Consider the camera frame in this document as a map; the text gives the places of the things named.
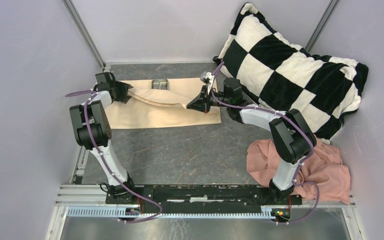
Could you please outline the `beige cloth wrap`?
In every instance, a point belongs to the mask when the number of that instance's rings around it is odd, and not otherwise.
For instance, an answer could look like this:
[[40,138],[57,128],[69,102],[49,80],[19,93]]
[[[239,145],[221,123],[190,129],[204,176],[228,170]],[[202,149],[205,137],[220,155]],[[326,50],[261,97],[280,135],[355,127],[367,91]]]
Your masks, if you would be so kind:
[[221,123],[221,110],[203,113],[187,108],[200,93],[203,82],[195,78],[172,78],[168,89],[152,89],[151,80],[129,80],[133,87],[127,103],[114,101],[105,113],[113,130],[171,128]]

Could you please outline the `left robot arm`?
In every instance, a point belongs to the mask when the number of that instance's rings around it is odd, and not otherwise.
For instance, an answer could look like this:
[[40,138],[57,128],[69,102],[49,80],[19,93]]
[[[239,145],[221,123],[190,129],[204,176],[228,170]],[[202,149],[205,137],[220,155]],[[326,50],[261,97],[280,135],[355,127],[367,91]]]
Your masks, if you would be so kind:
[[127,103],[130,84],[117,81],[111,72],[95,75],[92,89],[68,93],[67,97],[89,94],[83,103],[69,109],[74,137],[79,146],[88,150],[99,162],[107,182],[99,187],[106,194],[107,204],[131,204],[138,198],[134,181],[120,164],[111,143],[112,129],[105,109],[113,102]]

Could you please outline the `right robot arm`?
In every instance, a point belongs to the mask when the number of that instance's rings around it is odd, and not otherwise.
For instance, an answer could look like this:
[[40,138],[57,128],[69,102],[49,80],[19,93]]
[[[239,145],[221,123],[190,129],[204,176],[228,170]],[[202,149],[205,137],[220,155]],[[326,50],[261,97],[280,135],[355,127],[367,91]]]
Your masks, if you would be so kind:
[[209,113],[211,107],[225,107],[232,120],[271,132],[280,162],[269,182],[268,196],[273,203],[282,204],[293,192],[300,166],[317,144],[303,115],[297,109],[280,112],[252,104],[245,99],[236,78],[226,78],[219,92],[212,88],[209,79],[204,82],[198,96],[186,105],[187,109]]

